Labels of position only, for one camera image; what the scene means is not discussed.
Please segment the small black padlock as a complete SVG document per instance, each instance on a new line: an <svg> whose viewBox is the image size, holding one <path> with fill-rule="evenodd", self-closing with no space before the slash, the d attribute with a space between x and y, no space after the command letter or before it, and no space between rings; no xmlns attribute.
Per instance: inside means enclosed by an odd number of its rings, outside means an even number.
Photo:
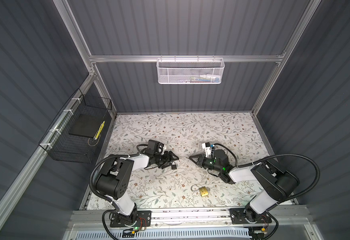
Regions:
<svg viewBox="0 0 350 240"><path fill-rule="evenodd" d="M172 163L172 164L171 164L171 169L172 169L172 170L176 170L177 168L178 168L177 163Z"/></svg>

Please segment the brass padlock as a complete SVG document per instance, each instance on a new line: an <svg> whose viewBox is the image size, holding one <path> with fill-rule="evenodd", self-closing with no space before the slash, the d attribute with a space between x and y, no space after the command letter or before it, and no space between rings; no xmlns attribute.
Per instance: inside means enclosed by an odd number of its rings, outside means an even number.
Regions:
<svg viewBox="0 0 350 240"><path fill-rule="evenodd" d="M208 187L199 187L198 185L192 185L191 191L199 193L201 197L206 197L209 195L210 189Z"/></svg>

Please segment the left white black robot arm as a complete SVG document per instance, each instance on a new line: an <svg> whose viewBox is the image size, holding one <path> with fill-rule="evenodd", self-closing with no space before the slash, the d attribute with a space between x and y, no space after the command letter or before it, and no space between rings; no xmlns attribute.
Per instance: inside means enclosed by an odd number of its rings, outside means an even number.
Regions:
<svg viewBox="0 0 350 240"><path fill-rule="evenodd" d="M154 155L111 154L95 166L89 177L89 187L96 196L110 202L120 221L130 226L138 218L137 205L126 193L132 172L145 169L151 164L156 164L157 168L166 168L179 159L172 151Z"/></svg>

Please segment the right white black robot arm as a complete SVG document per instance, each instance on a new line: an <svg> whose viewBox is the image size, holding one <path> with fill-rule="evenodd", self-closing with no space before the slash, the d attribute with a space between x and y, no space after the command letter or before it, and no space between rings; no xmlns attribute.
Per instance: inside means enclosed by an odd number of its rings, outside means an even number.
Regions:
<svg viewBox="0 0 350 240"><path fill-rule="evenodd" d="M216 177L227 184L258 181L263 190L245 206L244 216L249 223L256 223L275 204L286 201L300 183L294 174L274 159L248 167L234 167L223 150L215 150L210 155L193 155L189 159L200 168L217 171Z"/></svg>

